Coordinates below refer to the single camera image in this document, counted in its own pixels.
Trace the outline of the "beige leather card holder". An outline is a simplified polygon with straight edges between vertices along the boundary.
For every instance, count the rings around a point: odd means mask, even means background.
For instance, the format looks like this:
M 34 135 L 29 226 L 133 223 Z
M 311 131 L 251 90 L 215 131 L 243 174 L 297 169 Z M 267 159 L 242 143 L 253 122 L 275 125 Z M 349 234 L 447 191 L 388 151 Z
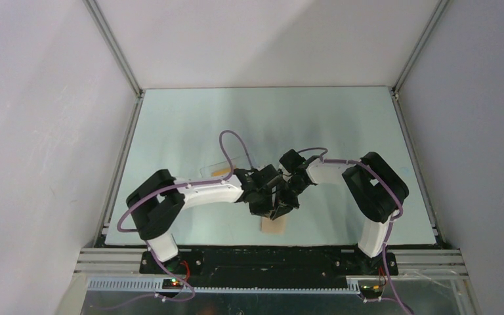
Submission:
M 263 217 L 261 219 L 261 232 L 264 234 L 283 234 L 287 225 L 287 215 L 274 220 Z

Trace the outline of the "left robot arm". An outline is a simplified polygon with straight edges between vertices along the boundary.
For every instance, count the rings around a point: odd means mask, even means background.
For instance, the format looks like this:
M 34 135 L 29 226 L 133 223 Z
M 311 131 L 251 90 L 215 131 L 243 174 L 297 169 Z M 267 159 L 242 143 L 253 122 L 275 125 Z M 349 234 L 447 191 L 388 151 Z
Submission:
M 156 256 L 156 265 L 174 273 L 180 268 L 181 255 L 169 229 L 181 211 L 210 203 L 246 203 L 253 215 L 267 216 L 274 209 L 273 194 L 282 180 L 273 165 L 234 169 L 225 176 L 193 182 L 160 169 L 127 197 L 128 210 L 117 229 L 124 232 L 121 225 L 131 217 L 134 231 Z

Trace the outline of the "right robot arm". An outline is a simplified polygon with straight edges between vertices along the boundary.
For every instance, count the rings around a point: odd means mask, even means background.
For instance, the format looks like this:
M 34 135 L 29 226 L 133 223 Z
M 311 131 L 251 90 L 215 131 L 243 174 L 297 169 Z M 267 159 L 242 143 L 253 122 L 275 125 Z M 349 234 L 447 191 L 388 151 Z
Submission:
M 306 159 L 301 151 L 289 150 L 279 160 L 283 181 L 277 185 L 274 208 L 268 215 L 278 220 L 299 208 L 298 197 L 309 186 L 346 184 L 359 210 L 365 216 L 355 257 L 357 269 L 372 274 L 382 265 L 380 254 L 390 238 L 393 223 L 404 212 L 410 191 L 406 183 L 376 152 L 368 152 L 358 161 L 326 159 L 326 148 L 318 156 Z

